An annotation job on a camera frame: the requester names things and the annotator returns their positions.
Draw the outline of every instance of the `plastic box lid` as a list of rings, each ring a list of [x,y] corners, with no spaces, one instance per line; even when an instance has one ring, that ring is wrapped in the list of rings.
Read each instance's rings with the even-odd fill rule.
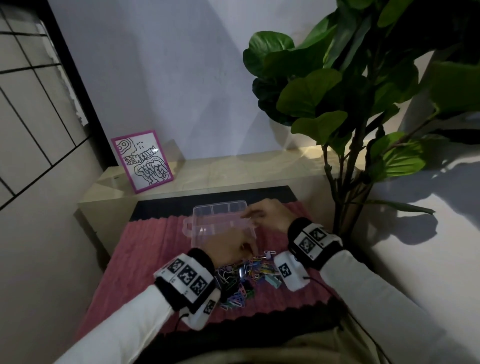
[[[246,201],[195,206],[192,216],[183,221],[182,232],[192,238],[192,248],[202,246],[209,236],[223,233],[232,227],[243,229],[256,238],[250,220],[240,218],[246,208]]]

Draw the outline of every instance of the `left hand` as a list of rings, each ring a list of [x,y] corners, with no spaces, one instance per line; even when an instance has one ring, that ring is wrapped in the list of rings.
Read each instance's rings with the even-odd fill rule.
[[[258,255],[255,239],[238,228],[230,228],[222,234],[213,235],[201,249],[212,259],[215,268]]]

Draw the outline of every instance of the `doodle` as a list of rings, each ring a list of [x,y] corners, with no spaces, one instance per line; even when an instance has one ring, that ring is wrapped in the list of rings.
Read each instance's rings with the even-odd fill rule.
[[[158,148],[156,148],[155,146],[152,146],[151,148],[147,149],[146,151],[140,154],[125,156],[123,157],[123,160],[127,163],[127,166],[131,166],[132,164],[141,163],[144,160],[151,158],[156,152],[158,152]]]
[[[117,140],[116,144],[117,144],[117,149],[122,155],[124,155],[127,151],[129,153],[135,153],[137,151],[137,147],[135,146],[135,143],[130,138]]]
[[[133,168],[136,175],[143,177],[149,185],[162,182],[169,177],[168,168],[162,158],[152,156]]]

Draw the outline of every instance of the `hand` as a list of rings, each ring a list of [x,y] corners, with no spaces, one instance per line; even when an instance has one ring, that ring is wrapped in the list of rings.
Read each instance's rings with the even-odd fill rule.
[[[255,204],[251,204],[241,215],[242,218],[250,218],[255,226],[265,226],[272,230],[288,232],[293,220],[297,218],[293,212],[282,205],[277,199],[266,198]]]
[[[213,235],[201,249],[212,259],[215,268],[258,255],[255,239],[238,228],[230,228],[222,234]]]

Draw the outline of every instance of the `right hand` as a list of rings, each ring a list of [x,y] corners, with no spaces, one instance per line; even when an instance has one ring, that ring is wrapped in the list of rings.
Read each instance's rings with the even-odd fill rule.
[[[288,232],[288,228],[293,220],[297,218],[280,201],[270,198],[249,205],[241,217],[249,218],[255,226],[265,226],[285,234]]]

